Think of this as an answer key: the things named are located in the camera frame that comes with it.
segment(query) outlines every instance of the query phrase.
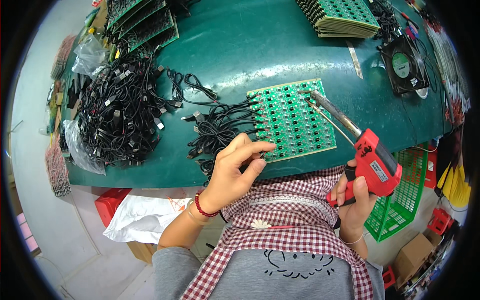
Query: flower embroidery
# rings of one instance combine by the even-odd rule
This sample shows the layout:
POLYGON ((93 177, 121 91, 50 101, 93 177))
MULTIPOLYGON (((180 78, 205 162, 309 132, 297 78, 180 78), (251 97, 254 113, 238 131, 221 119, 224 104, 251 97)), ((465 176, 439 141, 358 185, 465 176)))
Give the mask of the flower embroidery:
POLYGON ((272 225, 268 224, 266 221, 253 220, 253 223, 251 223, 251 226, 253 227, 253 229, 266 229, 271 227, 272 225))

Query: cartoon print on shirt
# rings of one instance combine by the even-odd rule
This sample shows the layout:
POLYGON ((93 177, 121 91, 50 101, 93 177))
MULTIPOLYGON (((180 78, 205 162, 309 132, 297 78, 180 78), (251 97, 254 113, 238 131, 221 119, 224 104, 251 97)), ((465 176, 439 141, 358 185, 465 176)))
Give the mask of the cartoon print on shirt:
POLYGON ((274 271, 278 273, 282 273, 284 277, 289 277, 291 279, 296 279, 296 278, 303 278, 307 279, 310 276, 315 275, 315 272, 320 272, 322 270, 326 270, 327 274, 330 276, 332 272, 335 272, 334 268, 327 267, 329 264, 332 263, 333 261, 333 256, 330 256, 327 258, 324 257, 323 255, 315 255, 315 254, 310 254, 307 252, 297 252, 297 253, 291 253, 291 252, 283 252, 283 251, 277 251, 277 250, 265 250, 264 251, 265 257, 268 259, 268 262, 277 268, 277 270, 266 270, 264 273, 269 276, 271 276, 274 271), (307 260, 315 260, 314 263, 318 264, 318 267, 314 267, 313 270, 308 270, 305 272, 304 270, 295 270, 295 267, 290 266, 285 267, 285 263, 289 259, 294 259, 294 260, 301 260, 301 259, 307 259, 307 260))

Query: gingham apron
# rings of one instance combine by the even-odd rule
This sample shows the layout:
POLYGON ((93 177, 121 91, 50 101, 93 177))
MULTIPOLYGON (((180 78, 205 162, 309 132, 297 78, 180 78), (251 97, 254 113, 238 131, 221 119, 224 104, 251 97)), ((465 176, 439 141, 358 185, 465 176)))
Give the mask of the gingham apron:
POLYGON ((235 203, 222 210, 231 227, 224 230, 181 299, 207 299, 232 254, 244 249, 308 252, 333 255, 351 266, 355 299, 373 299, 365 261, 335 236, 338 213, 325 201, 344 166, 296 176, 263 180, 235 203), (273 228, 253 229, 254 220, 273 228), (293 226, 275 228, 275 226, 293 226))

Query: stack of circuit boards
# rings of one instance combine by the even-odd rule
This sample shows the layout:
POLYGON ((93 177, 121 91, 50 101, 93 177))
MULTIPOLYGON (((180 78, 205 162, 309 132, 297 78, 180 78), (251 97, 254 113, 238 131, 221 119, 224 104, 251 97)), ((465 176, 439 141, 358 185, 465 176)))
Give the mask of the stack of circuit boards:
MULTIPOLYGON (((308 94, 298 94, 299 90, 317 90, 325 95, 320 79, 293 82, 270 86, 247 92, 251 99, 251 109, 263 112, 262 116, 253 115, 261 121, 255 125, 259 129, 257 137, 277 144, 273 152, 267 152, 264 159, 268 162, 290 159, 307 154, 336 148, 333 126, 307 101, 313 101, 308 94)), ((323 107, 323 113, 331 115, 323 107)))
POLYGON ((179 38, 177 22, 165 0, 108 0, 107 30, 128 41, 129 50, 164 47, 179 38))
POLYGON ((380 29, 363 0, 295 0, 319 37, 372 37, 380 29))

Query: clear plastic bag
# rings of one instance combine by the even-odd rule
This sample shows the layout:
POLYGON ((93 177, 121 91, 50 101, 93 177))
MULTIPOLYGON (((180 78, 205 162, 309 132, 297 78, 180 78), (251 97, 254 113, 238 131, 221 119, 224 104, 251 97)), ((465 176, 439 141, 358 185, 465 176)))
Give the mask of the clear plastic bag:
POLYGON ((103 48, 93 34, 89 34, 75 48, 74 53, 77 58, 73 64, 72 72, 85 74, 95 79, 107 66, 108 49, 103 48))
POLYGON ((95 161, 91 151, 82 142, 78 120, 64 120, 65 141, 75 164, 92 173, 106 175, 105 166, 95 161))

